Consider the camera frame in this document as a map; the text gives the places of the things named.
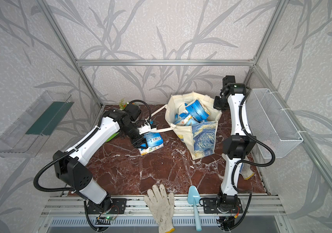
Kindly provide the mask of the blue white tissue pack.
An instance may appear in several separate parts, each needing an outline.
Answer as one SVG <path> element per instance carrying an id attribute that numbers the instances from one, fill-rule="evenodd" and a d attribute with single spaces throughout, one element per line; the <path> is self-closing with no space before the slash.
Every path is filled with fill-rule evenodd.
<path id="1" fill-rule="evenodd" d="M 147 141 L 148 148 L 147 149 L 139 149 L 141 155 L 146 155 L 151 152 L 154 152 L 158 149 L 161 149 L 164 146 L 164 141 L 160 135 L 160 133 L 145 133 L 144 138 Z"/>

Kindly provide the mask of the orange blue tissue pack back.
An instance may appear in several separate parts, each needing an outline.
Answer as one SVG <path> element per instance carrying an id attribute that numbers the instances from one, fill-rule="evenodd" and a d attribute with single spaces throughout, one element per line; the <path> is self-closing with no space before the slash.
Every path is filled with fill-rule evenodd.
<path id="1" fill-rule="evenodd" d="M 200 99 L 196 99 L 186 107 L 187 112 L 198 122 L 207 120 L 210 116 L 209 110 L 201 102 Z"/>

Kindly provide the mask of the light blue Vinda tissue pack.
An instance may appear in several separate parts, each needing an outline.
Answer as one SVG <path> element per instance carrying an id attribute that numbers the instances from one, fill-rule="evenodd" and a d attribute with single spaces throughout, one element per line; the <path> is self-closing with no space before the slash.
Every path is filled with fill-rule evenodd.
<path id="1" fill-rule="evenodd" d="M 195 120 L 195 118 L 190 113 L 188 113 L 179 117 L 174 124 L 177 126 L 192 126 L 199 124 L 199 122 Z"/>

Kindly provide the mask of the canvas bag with blue painting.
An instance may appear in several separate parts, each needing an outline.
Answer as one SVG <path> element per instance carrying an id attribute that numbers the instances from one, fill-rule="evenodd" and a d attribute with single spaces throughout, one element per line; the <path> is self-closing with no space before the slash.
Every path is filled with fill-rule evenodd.
<path id="1" fill-rule="evenodd" d="M 177 126 L 174 123 L 179 117 L 188 114 L 186 106 L 196 99 L 200 99 L 209 110 L 210 116 L 207 120 L 192 126 Z M 165 109 L 165 120 L 169 127 L 156 130 L 157 133 L 174 131 L 177 137 L 187 146 L 193 160 L 214 154 L 216 145 L 216 134 L 218 122 L 222 112 L 213 108 L 214 99 L 208 95 L 191 92 L 183 95 L 172 95 L 168 103 L 152 114 L 156 115 Z"/>

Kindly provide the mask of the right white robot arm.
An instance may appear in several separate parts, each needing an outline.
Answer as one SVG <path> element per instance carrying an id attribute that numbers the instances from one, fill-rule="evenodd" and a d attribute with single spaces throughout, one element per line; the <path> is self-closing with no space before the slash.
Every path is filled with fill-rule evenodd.
<path id="1" fill-rule="evenodd" d="M 235 187 L 243 166 L 237 162 L 245 159 L 255 145 L 255 142 L 243 131 L 252 133 L 248 124 L 245 97 L 247 97 L 245 84 L 237 83 L 235 76 L 227 75 L 222 79 L 222 89 L 214 100 L 215 109 L 230 111 L 232 122 L 231 135 L 222 143 L 222 157 L 226 161 L 226 167 L 218 194 L 218 204 L 233 205 L 237 202 L 238 192 Z"/>

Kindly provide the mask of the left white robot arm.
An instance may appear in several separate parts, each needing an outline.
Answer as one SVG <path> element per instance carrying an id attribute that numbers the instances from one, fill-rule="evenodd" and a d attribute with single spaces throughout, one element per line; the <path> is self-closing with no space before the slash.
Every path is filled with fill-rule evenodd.
<path id="1" fill-rule="evenodd" d="M 53 159 L 57 178 L 73 188 L 80 197 L 94 204 L 104 206 L 109 201 L 109 194 L 94 180 L 86 165 L 95 152 L 114 134 L 124 133 L 136 149 L 147 149 L 145 131 L 139 128 L 138 117 L 141 114 L 137 103 L 148 105 L 141 100 L 129 102 L 123 110 L 111 108 L 102 113 L 97 125 L 80 142 L 66 153 L 58 151 Z"/>

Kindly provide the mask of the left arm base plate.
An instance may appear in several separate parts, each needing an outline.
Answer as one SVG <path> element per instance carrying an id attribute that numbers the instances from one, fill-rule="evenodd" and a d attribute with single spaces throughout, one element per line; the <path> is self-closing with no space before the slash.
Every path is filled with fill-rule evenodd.
<path id="1" fill-rule="evenodd" d="M 111 198 L 111 200 L 104 200 L 101 204 L 95 204 L 88 201 L 86 213 L 91 214 L 114 214 L 122 215 L 125 213 L 127 199 L 125 198 Z"/>

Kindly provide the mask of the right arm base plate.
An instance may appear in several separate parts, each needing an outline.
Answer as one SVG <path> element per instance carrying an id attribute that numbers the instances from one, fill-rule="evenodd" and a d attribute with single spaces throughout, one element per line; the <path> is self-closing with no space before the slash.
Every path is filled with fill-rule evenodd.
<path id="1" fill-rule="evenodd" d="M 221 204 L 218 207 L 217 198 L 203 197 L 200 200 L 200 205 L 204 209 L 205 214 L 242 214 L 244 209 L 241 204 L 241 200 L 237 198 L 235 204 Z"/>

